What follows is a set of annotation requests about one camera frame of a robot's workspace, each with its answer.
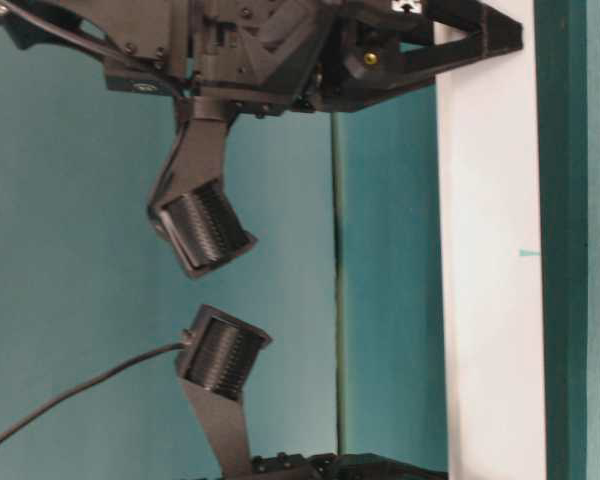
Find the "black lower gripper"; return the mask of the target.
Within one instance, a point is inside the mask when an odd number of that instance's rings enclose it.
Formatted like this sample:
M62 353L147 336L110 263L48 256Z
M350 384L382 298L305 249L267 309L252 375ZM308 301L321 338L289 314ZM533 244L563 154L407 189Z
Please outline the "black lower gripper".
M333 453L304 457L279 453L275 457L255 457L248 475L232 479L278 480L408 480L448 479L449 473L418 467L376 454Z

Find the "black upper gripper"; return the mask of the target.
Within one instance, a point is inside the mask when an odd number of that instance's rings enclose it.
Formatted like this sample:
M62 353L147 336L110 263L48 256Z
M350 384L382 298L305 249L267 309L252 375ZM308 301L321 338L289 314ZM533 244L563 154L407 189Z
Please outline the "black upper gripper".
M341 18L334 1L0 1L21 50L65 46L100 62L111 90L258 116L359 109L334 46Z

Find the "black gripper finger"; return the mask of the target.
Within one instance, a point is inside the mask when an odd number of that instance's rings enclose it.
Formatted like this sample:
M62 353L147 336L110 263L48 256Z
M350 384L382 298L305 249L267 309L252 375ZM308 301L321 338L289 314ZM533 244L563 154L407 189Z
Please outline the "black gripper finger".
M319 110L355 112L522 48L522 24L481 1L423 1L419 13L347 1L320 54Z

